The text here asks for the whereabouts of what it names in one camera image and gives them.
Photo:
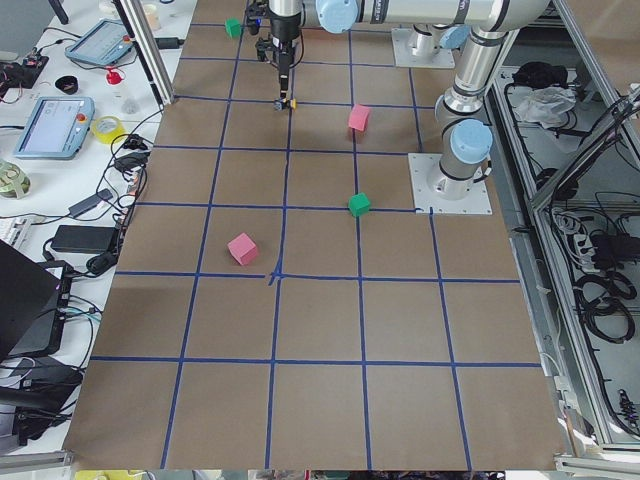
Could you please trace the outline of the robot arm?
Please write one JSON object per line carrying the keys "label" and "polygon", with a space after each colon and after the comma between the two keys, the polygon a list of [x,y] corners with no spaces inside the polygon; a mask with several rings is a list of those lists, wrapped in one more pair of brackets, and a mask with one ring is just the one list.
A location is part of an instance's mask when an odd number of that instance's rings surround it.
{"label": "robot arm", "polygon": [[426,185],[440,199],[459,201],[482,181],[478,171],[493,142],[489,128],[474,116],[518,31],[546,7],[544,1],[512,0],[269,0],[251,2],[244,23],[252,35],[262,22],[269,24],[270,33],[257,41],[256,52],[278,71],[278,110],[295,106],[289,80],[303,56],[305,26],[342,34],[356,24],[389,23],[397,65],[454,70],[451,87],[436,102],[444,148],[427,173]]}
{"label": "robot arm", "polygon": [[[330,33],[341,34],[362,22],[364,13],[363,1],[253,1],[245,9],[244,23],[253,36],[263,23],[269,24],[268,37],[256,42],[257,57],[265,62],[271,54],[272,61],[280,64],[303,57],[304,26],[318,24]],[[460,23],[416,24],[409,45],[415,55],[422,47],[457,48],[468,33],[469,29]]]}

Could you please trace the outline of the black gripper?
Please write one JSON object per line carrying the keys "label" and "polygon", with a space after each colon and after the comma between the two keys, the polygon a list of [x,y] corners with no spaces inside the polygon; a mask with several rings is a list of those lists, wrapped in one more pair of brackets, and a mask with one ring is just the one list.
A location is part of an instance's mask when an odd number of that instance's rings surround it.
{"label": "black gripper", "polygon": [[270,24],[268,39],[259,39],[256,43],[257,58],[261,62],[267,62],[267,53],[272,53],[270,62],[279,65],[279,100],[281,103],[287,103],[290,65],[295,64],[295,43],[301,34],[302,2],[255,1],[254,12],[257,25],[261,20],[268,20]]}
{"label": "black gripper", "polygon": [[251,36],[256,36],[261,25],[269,18],[267,0],[252,0],[245,9],[244,23]]}

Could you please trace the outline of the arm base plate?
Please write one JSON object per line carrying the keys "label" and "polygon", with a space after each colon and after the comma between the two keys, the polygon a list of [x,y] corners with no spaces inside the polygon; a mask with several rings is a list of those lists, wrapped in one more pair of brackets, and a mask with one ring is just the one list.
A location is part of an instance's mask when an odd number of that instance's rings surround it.
{"label": "arm base plate", "polygon": [[396,67],[453,69],[455,60],[450,49],[443,48],[441,31],[417,31],[414,28],[391,30]]}
{"label": "arm base plate", "polygon": [[453,180],[441,171],[440,158],[441,154],[437,153],[408,155],[415,212],[425,215],[491,215],[485,181],[477,182],[483,174],[481,166],[477,166],[470,179]]}

